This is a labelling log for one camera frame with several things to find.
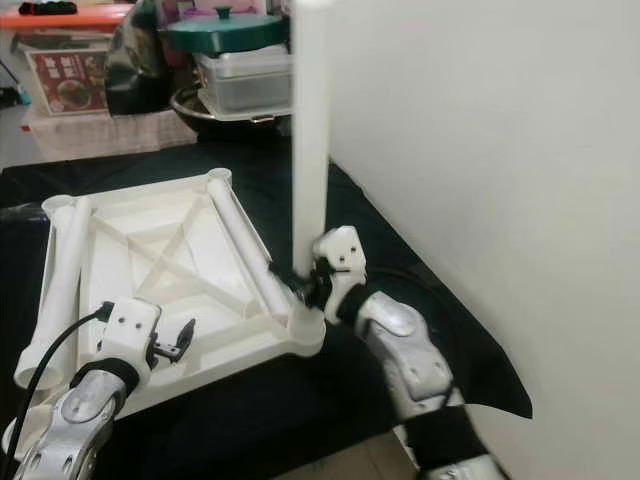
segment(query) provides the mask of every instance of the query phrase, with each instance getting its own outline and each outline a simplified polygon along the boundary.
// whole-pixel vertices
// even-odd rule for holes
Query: orange lid
[[[18,9],[0,13],[0,28],[91,27],[116,26],[133,5],[78,5],[73,15],[20,15]]]

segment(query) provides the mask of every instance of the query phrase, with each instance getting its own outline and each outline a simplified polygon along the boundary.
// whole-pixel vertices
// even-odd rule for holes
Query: black tablecloth
[[[82,195],[216,167],[276,262],[291,264],[290,145],[201,143],[161,152],[5,169],[0,175],[0,427],[22,392],[12,380],[37,314],[49,224],[45,198]],[[416,307],[469,402],[531,416],[500,346],[422,264],[335,165],[327,227],[355,225],[370,284]],[[380,368],[344,327],[329,328],[313,358],[286,356],[116,423],[96,478],[267,478],[395,424]]]

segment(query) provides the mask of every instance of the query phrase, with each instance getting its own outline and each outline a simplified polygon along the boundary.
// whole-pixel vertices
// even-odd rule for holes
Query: floor
[[[43,162],[31,134],[20,129],[27,107],[0,110],[0,171]],[[389,432],[286,473],[276,480],[410,480],[414,465],[398,438]]]
[[[18,105],[0,110],[0,171],[44,161],[31,134],[20,129],[27,108]]]

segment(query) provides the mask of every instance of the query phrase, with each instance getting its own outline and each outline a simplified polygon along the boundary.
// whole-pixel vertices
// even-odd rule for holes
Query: green pot lid
[[[284,42],[282,19],[272,15],[230,14],[219,7],[217,16],[195,17],[169,25],[174,50],[219,55],[257,50]]]

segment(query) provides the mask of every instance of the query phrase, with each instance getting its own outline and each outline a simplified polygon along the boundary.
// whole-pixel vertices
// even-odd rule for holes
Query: white backdrop
[[[336,10],[333,157],[532,396],[482,436],[517,480],[637,478],[640,3]]]

